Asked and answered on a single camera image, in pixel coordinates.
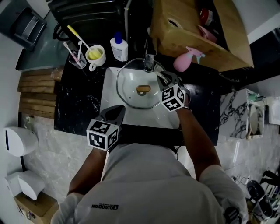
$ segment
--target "lotion bottle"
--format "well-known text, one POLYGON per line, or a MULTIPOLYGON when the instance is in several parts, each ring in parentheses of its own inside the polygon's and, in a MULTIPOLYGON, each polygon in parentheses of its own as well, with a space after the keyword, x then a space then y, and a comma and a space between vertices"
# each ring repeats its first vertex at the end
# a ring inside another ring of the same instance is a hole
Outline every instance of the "lotion bottle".
POLYGON ((128 44, 122 39, 121 32, 116 32, 110 40, 114 57, 119 61, 128 60, 128 44))

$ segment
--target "wall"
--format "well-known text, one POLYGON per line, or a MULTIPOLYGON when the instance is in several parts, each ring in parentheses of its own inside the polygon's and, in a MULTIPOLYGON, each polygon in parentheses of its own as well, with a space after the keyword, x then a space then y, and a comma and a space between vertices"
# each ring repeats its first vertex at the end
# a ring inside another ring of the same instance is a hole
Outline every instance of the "wall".
MULTIPOLYGON (((17 92, 20 72, 14 68, 22 47, 0 34, 0 134, 6 126, 18 125, 17 92)), ((13 197, 6 188, 3 178, 21 169, 19 157, 13 157, 4 148, 3 137, 0 137, 0 219, 5 224, 26 223, 16 208, 13 197)))
POLYGON ((280 4, 276 0, 233 0, 244 23, 249 43, 280 26, 280 4))
POLYGON ((260 93, 263 96, 280 96, 280 75, 250 84, 243 88, 260 93))
POLYGON ((45 18, 49 12, 49 7, 46 0, 27 0, 32 9, 41 17, 45 18))

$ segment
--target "cup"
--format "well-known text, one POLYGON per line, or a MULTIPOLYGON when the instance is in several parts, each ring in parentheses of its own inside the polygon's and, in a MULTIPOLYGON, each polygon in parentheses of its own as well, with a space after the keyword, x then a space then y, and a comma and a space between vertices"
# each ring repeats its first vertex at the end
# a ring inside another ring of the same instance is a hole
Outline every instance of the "cup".
POLYGON ((100 58, 96 59, 96 60, 91 60, 88 58, 88 54, 89 54, 89 49, 87 50, 86 52, 86 59, 87 61, 90 63, 89 65, 89 70, 92 72, 96 69, 96 67, 99 67, 101 65, 103 65, 106 61, 106 55, 105 55, 105 50, 102 46, 100 45, 94 45, 94 46, 91 46, 90 49, 97 49, 99 50, 99 52, 101 53, 102 52, 102 55, 100 58))
MULTIPOLYGON (((74 50, 74 51, 72 51, 72 53, 75 55, 76 58, 78 58, 78 53, 79 53, 78 50, 74 50)), ((69 60, 69 62, 70 62, 71 64, 73 64, 74 66, 76 66, 78 69, 83 69, 83 68, 85 68, 86 65, 87 65, 87 61, 86 61, 86 59, 84 58, 82 52, 80 53, 80 60, 78 60, 77 62, 74 60, 74 58, 72 57, 71 54, 69 55, 68 60, 69 60)))

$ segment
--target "white shirt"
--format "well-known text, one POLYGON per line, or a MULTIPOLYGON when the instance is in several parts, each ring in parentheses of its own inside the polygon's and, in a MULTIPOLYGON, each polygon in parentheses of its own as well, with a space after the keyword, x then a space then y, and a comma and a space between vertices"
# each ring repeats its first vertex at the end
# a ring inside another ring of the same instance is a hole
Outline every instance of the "white shirt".
POLYGON ((68 195, 51 224, 223 224, 228 207, 247 222, 243 192, 222 167, 197 181, 169 149, 135 143, 116 147, 103 180, 85 196, 68 195))

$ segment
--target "wooden board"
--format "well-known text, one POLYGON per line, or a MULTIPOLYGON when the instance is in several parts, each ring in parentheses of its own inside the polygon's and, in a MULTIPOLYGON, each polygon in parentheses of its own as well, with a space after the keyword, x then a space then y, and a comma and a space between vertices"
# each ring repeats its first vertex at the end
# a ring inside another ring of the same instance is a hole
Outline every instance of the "wooden board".
POLYGON ((254 67, 251 49, 242 19, 232 0, 213 0, 219 14, 229 51, 254 67))
POLYGON ((164 0, 161 1, 161 7, 167 22, 171 19, 178 28, 201 35, 198 28, 198 25, 202 25, 200 12, 195 0, 164 0))
MULTIPOLYGON (((186 43, 189 47, 198 49, 206 55, 200 59, 200 64, 203 66, 214 68, 220 72, 249 66, 217 44, 185 30, 178 32, 175 28, 169 29, 158 50, 163 55, 178 57, 188 52, 185 48, 186 43)), ((192 58, 192 62, 197 63, 195 56, 192 58)))
POLYGON ((21 93, 21 98, 32 98, 41 100, 56 100, 55 94, 45 94, 45 93, 21 93))
POLYGON ((53 93, 54 87, 45 87, 45 86, 18 87, 17 91, 29 92, 29 93, 53 93))
POLYGON ((18 85, 20 87, 28 87, 28 86, 47 86, 54 87, 55 81, 29 81, 29 82, 20 82, 18 85))
POLYGON ((25 109, 30 109, 30 110, 38 110, 38 111, 47 112, 47 113, 54 113, 54 110, 55 110, 55 107, 29 104, 29 103, 23 103, 23 102, 20 102, 19 107, 25 108, 25 109))
POLYGON ((27 103, 27 104, 49 106, 49 107, 55 107, 56 106, 56 101, 53 101, 53 100, 41 100, 41 99, 22 98, 21 97, 20 102, 21 103, 27 103))
POLYGON ((19 112, 38 116, 38 117, 54 119, 54 113, 48 113, 48 112, 43 112, 43 111, 38 111, 38 110, 30 110, 30 109, 26 109, 26 108, 22 108, 22 107, 19 108, 19 112))
POLYGON ((51 75, 52 71, 53 71, 53 69, 39 69, 39 70, 23 72, 23 73, 21 73, 21 75, 23 77, 34 76, 34 75, 51 75))
POLYGON ((34 76, 22 76, 21 82, 28 82, 28 81, 53 81, 50 75, 34 75, 34 76))

